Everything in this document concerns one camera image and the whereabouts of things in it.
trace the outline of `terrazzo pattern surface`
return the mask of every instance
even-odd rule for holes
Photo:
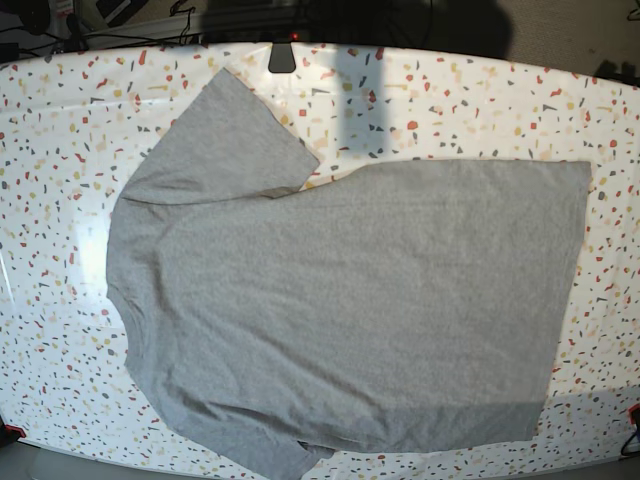
[[[41,446],[125,465],[261,478],[169,431],[124,368],[106,299],[119,192],[219,71],[320,160],[312,188],[396,160],[590,160],[587,228],[531,442],[340,452],[306,479],[480,478],[617,455],[640,401],[640,95],[555,70],[437,52],[293,45],[87,52],[0,66],[0,412]]]

